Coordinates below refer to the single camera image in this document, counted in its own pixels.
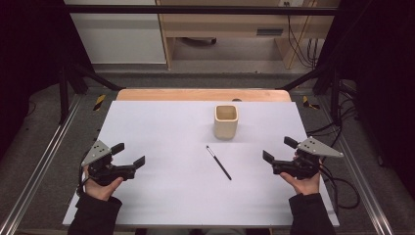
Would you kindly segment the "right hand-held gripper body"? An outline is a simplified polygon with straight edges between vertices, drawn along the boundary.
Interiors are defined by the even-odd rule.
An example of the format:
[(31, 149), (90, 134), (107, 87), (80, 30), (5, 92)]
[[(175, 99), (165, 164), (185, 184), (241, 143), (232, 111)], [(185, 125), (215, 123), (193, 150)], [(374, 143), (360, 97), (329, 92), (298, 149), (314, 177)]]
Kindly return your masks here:
[(344, 156), (343, 153), (313, 137), (308, 137), (302, 142), (299, 142), (295, 150), (297, 157), (294, 160), (290, 162), (274, 161), (271, 165), (274, 174), (287, 172), (297, 179), (311, 178), (320, 170), (321, 157), (342, 158)]

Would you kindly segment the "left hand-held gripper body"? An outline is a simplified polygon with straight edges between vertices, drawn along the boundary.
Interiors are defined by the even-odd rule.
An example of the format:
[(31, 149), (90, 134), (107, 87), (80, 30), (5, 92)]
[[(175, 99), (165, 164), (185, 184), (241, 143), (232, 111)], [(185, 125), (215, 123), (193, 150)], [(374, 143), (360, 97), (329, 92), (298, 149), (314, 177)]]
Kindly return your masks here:
[(114, 165), (111, 147), (101, 140), (97, 140), (86, 153), (81, 162), (81, 167), (88, 167), (88, 176), (101, 186), (107, 186), (115, 179), (133, 179), (136, 168), (130, 165)]

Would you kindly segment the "person's right hand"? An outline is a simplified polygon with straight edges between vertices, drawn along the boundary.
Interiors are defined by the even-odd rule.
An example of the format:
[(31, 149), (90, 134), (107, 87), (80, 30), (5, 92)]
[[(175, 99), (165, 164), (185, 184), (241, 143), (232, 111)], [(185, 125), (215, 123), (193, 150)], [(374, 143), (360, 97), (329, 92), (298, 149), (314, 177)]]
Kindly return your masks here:
[(290, 184), (297, 194), (311, 195), (317, 194), (320, 187), (320, 173), (315, 173), (311, 178), (297, 179), (287, 172), (282, 172), (280, 177)]

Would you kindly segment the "person's left hand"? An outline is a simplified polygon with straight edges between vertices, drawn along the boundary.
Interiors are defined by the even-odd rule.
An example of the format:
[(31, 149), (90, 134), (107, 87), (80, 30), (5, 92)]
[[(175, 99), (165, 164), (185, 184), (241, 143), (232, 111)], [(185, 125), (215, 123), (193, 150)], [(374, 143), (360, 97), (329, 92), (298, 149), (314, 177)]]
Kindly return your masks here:
[(90, 197), (101, 201), (107, 201), (122, 182), (123, 178), (119, 177), (109, 185), (101, 186), (93, 179), (88, 178), (84, 183), (84, 187), (86, 194)]

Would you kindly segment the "yellow black tape marker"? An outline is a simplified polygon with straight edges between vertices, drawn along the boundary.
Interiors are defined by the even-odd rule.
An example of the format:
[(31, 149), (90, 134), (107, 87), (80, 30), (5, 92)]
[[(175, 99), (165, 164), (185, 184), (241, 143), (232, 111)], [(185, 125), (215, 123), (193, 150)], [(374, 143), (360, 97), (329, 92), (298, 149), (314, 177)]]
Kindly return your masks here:
[(302, 103), (303, 103), (303, 106), (305, 108), (310, 108), (310, 109), (313, 109), (313, 110), (320, 110), (319, 105), (313, 105), (313, 104), (309, 103), (309, 100), (308, 100), (307, 96), (302, 96)]
[(101, 106), (102, 106), (105, 98), (106, 98), (105, 94), (102, 94), (97, 98), (97, 101), (94, 105), (93, 111), (99, 111), (101, 109)]

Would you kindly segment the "thin black pen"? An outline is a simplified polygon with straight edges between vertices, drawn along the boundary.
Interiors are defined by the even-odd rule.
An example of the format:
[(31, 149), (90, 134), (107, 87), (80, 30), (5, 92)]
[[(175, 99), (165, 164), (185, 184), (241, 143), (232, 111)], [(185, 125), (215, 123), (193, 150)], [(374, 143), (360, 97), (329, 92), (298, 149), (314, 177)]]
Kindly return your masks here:
[(223, 171), (223, 173), (226, 175), (226, 177), (229, 180), (232, 180), (231, 175), (229, 174), (229, 172), (226, 170), (226, 168), (223, 166), (223, 164), (220, 162), (220, 160), (217, 158), (216, 154), (213, 152), (213, 150), (210, 148), (209, 145), (206, 145), (206, 149), (209, 152), (209, 154), (213, 157), (213, 159), (216, 161), (216, 163), (219, 165), (219, 167), (221, 168), (221, 170)]

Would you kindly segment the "beige square cup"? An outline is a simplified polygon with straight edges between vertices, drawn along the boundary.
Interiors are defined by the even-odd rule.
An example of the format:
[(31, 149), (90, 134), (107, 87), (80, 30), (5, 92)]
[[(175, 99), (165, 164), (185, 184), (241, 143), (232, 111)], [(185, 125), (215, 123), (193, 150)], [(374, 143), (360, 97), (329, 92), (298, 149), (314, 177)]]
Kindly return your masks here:
[(218, 105), (214, 109), (214, 136), (222, 140), (233, 139), (238, 127), (238, 109), (233, 105)]

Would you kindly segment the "wooden table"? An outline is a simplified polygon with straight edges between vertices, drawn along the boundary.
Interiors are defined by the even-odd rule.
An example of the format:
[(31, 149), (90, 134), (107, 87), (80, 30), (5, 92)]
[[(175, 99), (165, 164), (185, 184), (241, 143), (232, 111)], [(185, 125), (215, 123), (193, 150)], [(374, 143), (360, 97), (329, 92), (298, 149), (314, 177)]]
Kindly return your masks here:
[(236, 101), (291, 102), (290, 94), (275, 89), (122, 89), (117, 101)]

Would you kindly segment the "black curtain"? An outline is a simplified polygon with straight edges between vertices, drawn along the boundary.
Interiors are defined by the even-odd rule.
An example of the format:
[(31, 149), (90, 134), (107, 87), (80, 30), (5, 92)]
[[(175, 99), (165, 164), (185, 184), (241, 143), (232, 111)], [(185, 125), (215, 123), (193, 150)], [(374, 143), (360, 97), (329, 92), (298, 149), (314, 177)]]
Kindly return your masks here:
[(385, 162), (415, 200), (415, 0), (340, 0), (319, 62), (340, 47), (337, 70)]
[(0, 0), (0, 160), (32, 94), (59, 82), (66, 63), (92, 70), (65, 0)]

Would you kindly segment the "white cabinet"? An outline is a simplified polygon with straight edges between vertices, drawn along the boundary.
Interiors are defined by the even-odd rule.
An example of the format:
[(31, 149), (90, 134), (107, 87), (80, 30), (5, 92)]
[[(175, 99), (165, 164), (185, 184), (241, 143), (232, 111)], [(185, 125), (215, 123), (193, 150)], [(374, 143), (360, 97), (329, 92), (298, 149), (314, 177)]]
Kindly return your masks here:
[(157, 14), (71, 14), (93, 65), (164, 64)]

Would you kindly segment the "grey socket strip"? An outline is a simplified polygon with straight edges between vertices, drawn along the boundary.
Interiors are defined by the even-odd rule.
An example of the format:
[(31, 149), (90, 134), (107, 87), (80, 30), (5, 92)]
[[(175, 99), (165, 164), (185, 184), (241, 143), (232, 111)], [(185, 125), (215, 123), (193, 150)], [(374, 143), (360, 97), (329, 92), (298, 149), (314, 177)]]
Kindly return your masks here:
[(257, 36), (281, 36), (284, 33), (283, 28), (258, 28), (256, 30)]

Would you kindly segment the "light wooden desk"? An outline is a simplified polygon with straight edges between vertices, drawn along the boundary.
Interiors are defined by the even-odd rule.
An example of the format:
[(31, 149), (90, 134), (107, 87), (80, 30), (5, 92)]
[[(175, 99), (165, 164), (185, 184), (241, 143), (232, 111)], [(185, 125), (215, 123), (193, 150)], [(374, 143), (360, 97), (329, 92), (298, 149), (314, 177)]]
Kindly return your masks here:
[[(244, 7), (304, 7), (335, 8), (341, 0), (156, 0), (159, 6), (244, 6)], [(305, 54), (306, 39), (321, 41), (331, 27), (332, 16), (274, 15), (203, 15), (160, 14), (161, 35), (166, 58), (171, 61), (173, 41), (180, 37), (271, 38), (275, 41), (286, 69), (292, 69), (299, 56)], [(258, 28), (283, 28), (281, 36), (257, 36)]]

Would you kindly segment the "aluminium floor rail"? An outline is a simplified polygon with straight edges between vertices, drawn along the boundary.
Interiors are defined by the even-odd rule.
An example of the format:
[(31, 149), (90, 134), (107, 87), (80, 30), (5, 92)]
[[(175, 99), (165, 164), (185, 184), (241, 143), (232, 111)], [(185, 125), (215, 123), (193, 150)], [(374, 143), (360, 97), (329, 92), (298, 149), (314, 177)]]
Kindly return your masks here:
[(50, 163), (54, 160), (63, 139), (65, 138), (70, 125), (79, 109), (79, 105), (83, 101), (82, 95), (74, 95), (69, 106), (69, 114), (64, 121), (58, 125), (53, 137), (49, 141), (42, 157), (40, 158), (32, 175), (25, 184), (23, 191), (18, 197), (12, 210), (6, 219), (0, 225), (0, 235), (14, 235), (17, 231), (23, 216), (29, 207), (37, 189), (39, 188), (44, 175), (46, 174)]
[(357, 108), (348, 97), (342, 97), (335, 105), (335, 113), (340, 117), (340, 126), (333, 127), (336, 135), (330, 141), (336, 149), (341, 150), (348, 177), (355, 187), (364, 215), (373, 226), (376, 235), (393, 235), (389, 220), (376, 197), (371, 177), (378, 167), (378, 158), (358, 117)]

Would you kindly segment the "black frame stand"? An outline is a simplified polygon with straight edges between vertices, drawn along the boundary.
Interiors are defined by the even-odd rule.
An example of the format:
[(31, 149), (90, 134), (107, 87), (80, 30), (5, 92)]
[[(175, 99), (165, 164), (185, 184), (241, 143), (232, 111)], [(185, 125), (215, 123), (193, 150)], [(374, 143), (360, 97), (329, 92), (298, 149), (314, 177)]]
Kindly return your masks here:
[(113, 91), (122, 90), (121, 86), (118, 86), (105, 78), (101, 77), (92, 70), (77, 65), (68, 64), (61, 68), (59, 71), (59, 88), (60, 88), (60, 102), (61, 102), (61, 119), (60, 123), (64, 123), (69, 117), (69, 87), (73, 89), (76, 94), (85, 94), (88, 90), (88, 86), (84, 81), (84, 77), (89, 77), (94, 81), (102, 84)]
[(322, 95), (328, 89), (330, 92), (330, 118), (335, 125), (341, 124), (339, 95), (340, 95), (340, 75), (335, 67), (329, 67), (327, 65), (319, 66), (316, 69), (302, 75), (300, 78), (283, 85), (280, 90), (291, 91), (297, 86), (309, 81), (312, 78), (316, 78), (316, 82), (312, 87), (312, 92), (315, 95)]

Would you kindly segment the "black horizontal frame bar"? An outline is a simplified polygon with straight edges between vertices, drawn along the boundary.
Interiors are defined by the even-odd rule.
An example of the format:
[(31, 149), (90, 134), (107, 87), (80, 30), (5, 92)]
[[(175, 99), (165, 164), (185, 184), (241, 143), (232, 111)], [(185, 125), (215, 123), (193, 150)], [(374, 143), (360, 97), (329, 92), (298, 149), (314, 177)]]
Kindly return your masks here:
[(243, 6), (150, 6), (150, 5), (66, 5), (69, 13), (85, 14), (203, 14), (203, 15), (289, 15), (335, 16), (338, 8), (243, 7)]

